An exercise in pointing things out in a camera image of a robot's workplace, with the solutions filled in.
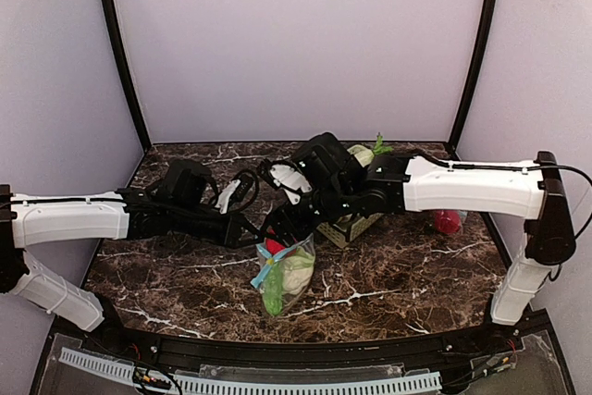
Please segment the white green cabbage toy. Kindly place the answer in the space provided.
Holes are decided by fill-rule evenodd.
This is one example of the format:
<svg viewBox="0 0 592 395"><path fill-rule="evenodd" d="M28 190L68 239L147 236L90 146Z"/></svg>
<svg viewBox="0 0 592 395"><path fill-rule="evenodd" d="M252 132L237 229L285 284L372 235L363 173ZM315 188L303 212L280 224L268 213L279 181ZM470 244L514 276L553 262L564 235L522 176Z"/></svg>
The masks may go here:
<svg viewBox="0 0 592 395"><path fill-rule="evenodd" d="M298 295L309 284L315 268L315 256L299 248L280 262L283 271L283 292Z"/></svg>

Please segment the green leafy vegetable toy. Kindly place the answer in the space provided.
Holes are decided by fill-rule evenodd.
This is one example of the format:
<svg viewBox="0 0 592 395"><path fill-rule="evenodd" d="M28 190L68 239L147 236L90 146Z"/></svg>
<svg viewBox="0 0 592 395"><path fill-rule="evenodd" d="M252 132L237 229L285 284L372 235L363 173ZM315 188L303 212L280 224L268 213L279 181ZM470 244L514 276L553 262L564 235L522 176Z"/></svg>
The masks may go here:
<svg viewBox="0 0 592 395"><path fill-rule="evenodd" d="M263 303L269 315L277 316L283 310L283 271L280 264L272 265L265 277Z"/></svg>

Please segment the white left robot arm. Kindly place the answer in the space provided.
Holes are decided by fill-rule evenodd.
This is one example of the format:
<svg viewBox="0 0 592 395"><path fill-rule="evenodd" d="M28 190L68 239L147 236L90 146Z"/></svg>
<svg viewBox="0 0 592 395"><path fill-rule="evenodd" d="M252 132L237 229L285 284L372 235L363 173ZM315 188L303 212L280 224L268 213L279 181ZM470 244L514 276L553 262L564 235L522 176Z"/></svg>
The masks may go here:
<svg viewBox="0 0 592 395"><path fill-rule="evenodd" d="M1 187L1 291L20 296L78 329L93 332L117 321L104 297L73 285L35 259L27 247L53 241L137 241L186 234L227 248L261 238L243 213L259 193L255 173L243 169L225 189L212 171L187 159L145 188L94 195L36 197Z"/></svg>

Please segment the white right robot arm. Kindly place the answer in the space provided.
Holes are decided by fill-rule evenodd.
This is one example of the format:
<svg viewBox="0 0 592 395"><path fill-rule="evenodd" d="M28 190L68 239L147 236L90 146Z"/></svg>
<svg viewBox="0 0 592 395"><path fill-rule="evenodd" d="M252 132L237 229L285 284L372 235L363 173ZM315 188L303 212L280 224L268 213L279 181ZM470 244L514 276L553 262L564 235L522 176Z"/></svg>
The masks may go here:
<svg viewBox="0 0 592 395"><path fill-rule="evenodd" d="M574 255L581 234L572 222L564 169L546 151L533 160L490 164L440 160L422 152L385 153L364 166L325 132L287 161L262 161L258 174L288 196L264 224L285 246L343 216L461 210L522 218L522 250L490 307L493 323L513 326L551 270Z"/></svg>

